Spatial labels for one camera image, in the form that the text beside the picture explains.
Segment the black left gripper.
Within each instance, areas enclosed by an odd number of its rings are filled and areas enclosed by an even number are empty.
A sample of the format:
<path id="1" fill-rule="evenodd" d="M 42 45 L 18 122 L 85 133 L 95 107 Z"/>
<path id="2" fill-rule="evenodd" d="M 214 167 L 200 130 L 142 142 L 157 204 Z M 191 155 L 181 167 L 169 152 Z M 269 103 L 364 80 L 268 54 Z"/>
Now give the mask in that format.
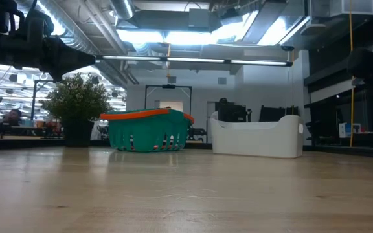
<path id="1" fill-rule="evenodd" d="M 95 56 L 67 46 L 43 33 L 0 34 L 0 65 L 38 68 L 62 81 L 64 74 L 95 64 Z"/>

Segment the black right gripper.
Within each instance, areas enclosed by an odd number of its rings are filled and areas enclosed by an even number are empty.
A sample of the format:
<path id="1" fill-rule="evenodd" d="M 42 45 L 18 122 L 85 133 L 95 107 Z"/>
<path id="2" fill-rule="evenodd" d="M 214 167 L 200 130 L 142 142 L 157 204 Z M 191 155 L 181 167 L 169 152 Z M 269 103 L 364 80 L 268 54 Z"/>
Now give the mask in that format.
<path id="1" fill-rule="evenodd" d="M 352 85 L 373 85 L 373 52 L 360 47 L 354 49 L 347 61 L 347 72 L 352 76 Z"/>

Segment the green plant in black pot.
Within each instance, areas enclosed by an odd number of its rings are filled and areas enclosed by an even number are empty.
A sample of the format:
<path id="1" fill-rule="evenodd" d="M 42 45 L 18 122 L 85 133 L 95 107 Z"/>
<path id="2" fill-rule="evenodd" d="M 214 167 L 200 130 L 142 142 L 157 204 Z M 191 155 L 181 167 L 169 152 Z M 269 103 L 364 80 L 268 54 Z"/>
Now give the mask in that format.
<path id="1" fill-rule="evenodd" d="M 55 90 L 40 100 L 42 108 L 60 121 L 67 147 L 88 147 L 94 121 L 111 110 L 106 88 L 93 78 L 77 73 L 56 83 Z"/>

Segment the white box with blue print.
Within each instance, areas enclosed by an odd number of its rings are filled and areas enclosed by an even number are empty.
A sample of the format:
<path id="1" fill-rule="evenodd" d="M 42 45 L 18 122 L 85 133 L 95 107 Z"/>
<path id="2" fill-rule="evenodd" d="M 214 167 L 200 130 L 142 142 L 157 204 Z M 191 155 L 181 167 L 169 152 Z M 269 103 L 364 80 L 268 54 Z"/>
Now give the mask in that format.
<path id="1" fill-rule="evenodd" d="M 339 123 L 338 128 L 340 138 L 350 138 L 352 133 L 357 134 L 361 132 L 361 124 L 356 123 L 354 123 L 353 126 L 346 122 Z"/>

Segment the person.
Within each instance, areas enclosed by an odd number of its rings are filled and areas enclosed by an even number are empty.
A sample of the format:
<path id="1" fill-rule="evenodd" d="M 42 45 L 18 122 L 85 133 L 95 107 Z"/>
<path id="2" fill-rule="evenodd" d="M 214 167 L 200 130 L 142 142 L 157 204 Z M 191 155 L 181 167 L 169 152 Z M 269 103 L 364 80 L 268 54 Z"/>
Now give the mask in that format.
<path id="1" fill-rule="evenodd" d="M 12 109 L 3 118 L 3 123 L 7 123 L 11 126 L 18 126 L 22 117 L 22 112 L 18 109 Z"/>

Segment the black background equipment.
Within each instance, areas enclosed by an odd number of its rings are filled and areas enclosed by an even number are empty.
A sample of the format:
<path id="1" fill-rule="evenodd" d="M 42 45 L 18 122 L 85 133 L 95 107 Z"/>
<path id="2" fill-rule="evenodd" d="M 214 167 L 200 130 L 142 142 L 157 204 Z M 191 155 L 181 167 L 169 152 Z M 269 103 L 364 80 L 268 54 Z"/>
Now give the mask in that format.
<path id="1" fill-rule="evenodd" d="M 278 122 L 286 115 L 300 115 L 299 108 L 292 107 L 261 107 L 259 122 Z"/>
<path id="2" fill-rule="evenodd" d="M 226 98 L 221 98 L 215 106 L 218 112 L 218 120 L 223 122 L 250 122 L 251 109 L 247 109 L 244 105 L 236 105 L 234 102 L 229 102 Z"/>

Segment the green basket with orange rim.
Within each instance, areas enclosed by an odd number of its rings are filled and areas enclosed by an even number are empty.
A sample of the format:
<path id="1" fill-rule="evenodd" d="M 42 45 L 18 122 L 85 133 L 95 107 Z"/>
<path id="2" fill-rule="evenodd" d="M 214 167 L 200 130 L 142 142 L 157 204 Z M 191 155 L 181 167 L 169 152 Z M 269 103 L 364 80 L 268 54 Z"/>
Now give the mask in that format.
<path id="1" fill-rule="evenodd" d="M 130 152 L 181 150 L 194 124 L 191 115 L 167 108 L 108 112 L 100 118 L 108 121 L 111 147 Z"/>

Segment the long white light bar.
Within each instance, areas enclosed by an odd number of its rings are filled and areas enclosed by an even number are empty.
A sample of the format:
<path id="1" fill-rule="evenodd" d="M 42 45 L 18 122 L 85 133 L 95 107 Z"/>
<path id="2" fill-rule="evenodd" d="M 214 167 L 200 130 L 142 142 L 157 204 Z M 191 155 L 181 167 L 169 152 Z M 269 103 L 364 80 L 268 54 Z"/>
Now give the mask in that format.
<path id="1" fill-rule="evenodd" d="M 228 65 L 257 65 L 271 67 L 291 67 L 290 61 L 271 61 L 271 60 L 228 60 L 215 58 L 184 58 L 184 57 L 166 57 L 166 56 L 123 56 L 123 55 L 95 55 L 97 61 L 100 60 L 120 60 L 120 61 L 159 61 L 159 62 L 187 62 L 187 63 L 215 63 Z"/>

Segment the white plastic bin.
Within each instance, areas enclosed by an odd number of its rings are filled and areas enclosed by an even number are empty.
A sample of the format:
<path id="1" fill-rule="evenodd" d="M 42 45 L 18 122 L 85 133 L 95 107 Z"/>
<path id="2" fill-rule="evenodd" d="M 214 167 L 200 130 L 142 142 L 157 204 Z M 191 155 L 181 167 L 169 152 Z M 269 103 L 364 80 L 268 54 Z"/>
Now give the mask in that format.
<path id="1" fill-rule="evenodd" d="M 304 124 L 297 115 L 277 122 L 224 122 L 211 114 L 214 153 L 294 159 L 302 155 Z"/>

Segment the black aluminium table frame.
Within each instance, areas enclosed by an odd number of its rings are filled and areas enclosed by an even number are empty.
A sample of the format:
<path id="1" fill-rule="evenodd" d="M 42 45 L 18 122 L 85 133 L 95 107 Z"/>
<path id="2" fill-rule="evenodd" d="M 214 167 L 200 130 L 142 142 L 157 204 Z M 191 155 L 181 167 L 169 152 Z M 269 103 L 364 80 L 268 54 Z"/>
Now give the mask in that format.
<path id="1" fill-rule="evenodd" d="M 63 139 L 0 139 L 0 150 L 64 146 Z M 373 148 L 344 146 L 303 146 L 303 151 L 373 157 Z"/>

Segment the black metal gantry frame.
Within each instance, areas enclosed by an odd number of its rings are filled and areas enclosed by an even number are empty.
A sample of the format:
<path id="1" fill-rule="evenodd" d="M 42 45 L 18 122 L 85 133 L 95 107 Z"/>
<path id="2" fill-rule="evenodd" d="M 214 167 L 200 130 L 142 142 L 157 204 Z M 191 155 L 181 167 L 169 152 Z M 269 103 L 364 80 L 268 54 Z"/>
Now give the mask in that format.
<path id="1" fill-rule="evenodd" d="M 192 114 L 192 86 L 174 85 L 174 84 L 145 85 L 145 88 L 144 88 L 144 108 L 145 109 L 147 107 L 148 96 L 153 92 L 153 91 L 148 92 L 149 87 L 154 87 L 154 88 L 159 87 L 162 89 L 181 89 L 182 91 L 185 88 L 189 89 L 189 93 L 186 95 L 189 97 L 189 115 Z"/>

